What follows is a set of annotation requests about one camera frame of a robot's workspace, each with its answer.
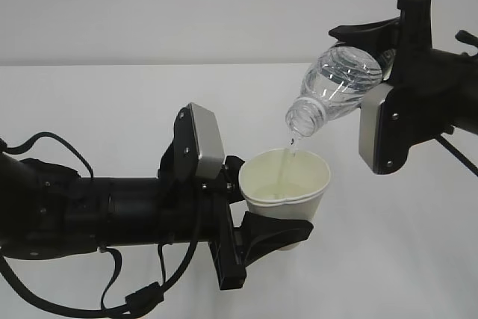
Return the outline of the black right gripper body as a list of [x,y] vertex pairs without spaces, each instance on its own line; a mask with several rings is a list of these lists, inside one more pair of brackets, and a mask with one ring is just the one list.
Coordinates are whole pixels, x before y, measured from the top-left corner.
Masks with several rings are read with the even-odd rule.
[[444,132],[452,81],[450,56],[432,47],[432,0],[397,0],[396,57],[385,98],[376,106],[373,171],[398,171],[411,147]]

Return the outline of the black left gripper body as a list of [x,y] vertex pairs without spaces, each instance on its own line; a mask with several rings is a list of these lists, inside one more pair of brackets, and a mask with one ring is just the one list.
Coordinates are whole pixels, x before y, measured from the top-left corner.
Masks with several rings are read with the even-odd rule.
[[201,214],[200,237],[208,242],[218,286],[240,289],[246,279],[246,268],[230,209],[235,202],[235,185],[199,180],[195,183],[195,194]]

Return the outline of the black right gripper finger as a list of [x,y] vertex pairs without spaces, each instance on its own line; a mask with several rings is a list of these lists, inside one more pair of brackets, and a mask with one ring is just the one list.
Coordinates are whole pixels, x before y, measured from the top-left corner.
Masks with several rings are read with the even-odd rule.
[[339,25],[328,35],[340,44],[364,50],[369,54],[381,54],[395,49],[400,31],[400,18],[360,25]]

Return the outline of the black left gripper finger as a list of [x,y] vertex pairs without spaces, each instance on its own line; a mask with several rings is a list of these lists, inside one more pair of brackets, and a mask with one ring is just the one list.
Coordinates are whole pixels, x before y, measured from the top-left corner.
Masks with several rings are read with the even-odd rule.
[[235,155],[228,155],[223,165],[223,173],[226,180],[226,193],[229,202],[244,201],[240,191],[239,172],[245,161]]
[[306,241],[313,228],[307,220],[277,219],[247,211],[238,230],[242,262],[251,265],[274,251]]

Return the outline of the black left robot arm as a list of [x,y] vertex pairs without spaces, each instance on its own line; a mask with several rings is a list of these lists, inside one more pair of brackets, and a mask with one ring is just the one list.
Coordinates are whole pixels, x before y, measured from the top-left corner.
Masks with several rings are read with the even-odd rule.
[[242,160],[227,156],[214,113],[190,103],[177,114],[173,140],[153,178],[82,177],[74,169],[25,153],[34,145],[1,145],[1,253],[49,260],[106,247],[209,245],[219,286],[241,288],[246,268],[304,241],[307,220],[251,212],[235,226]]

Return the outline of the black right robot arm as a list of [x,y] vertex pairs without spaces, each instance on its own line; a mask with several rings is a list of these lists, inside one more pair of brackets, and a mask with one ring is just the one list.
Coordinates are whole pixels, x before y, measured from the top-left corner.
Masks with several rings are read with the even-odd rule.
[[361,101],[358,153],[378,175],[398,171],[414,145],[437,140],[472,173],[477,166],[444,138],[477,133],[477,56],[432,46],[432,0],[397,0],[397,18],[339,25],[329,36],[381,55],[394,50],[391,72]]

